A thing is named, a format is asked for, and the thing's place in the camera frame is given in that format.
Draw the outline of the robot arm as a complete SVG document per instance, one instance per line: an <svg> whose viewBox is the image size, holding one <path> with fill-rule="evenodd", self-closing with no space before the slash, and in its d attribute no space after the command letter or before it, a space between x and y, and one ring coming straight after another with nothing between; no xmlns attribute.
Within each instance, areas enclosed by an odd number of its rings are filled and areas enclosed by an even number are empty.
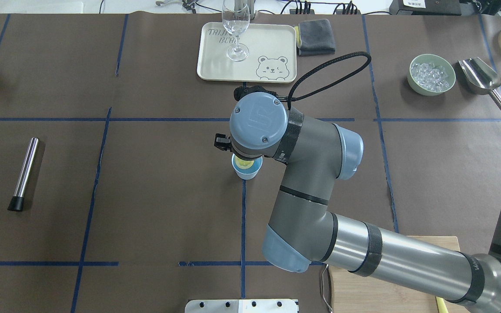
<svg viewBox="0 0 501 313"><path fill-rule="evenodd" d="M465 253L486 253L501 212L501 119L462 118L447 97L413 99L367 91L296 103L364 141L356 174L334 181L327 209L401 234L457 236Z"/></svg>

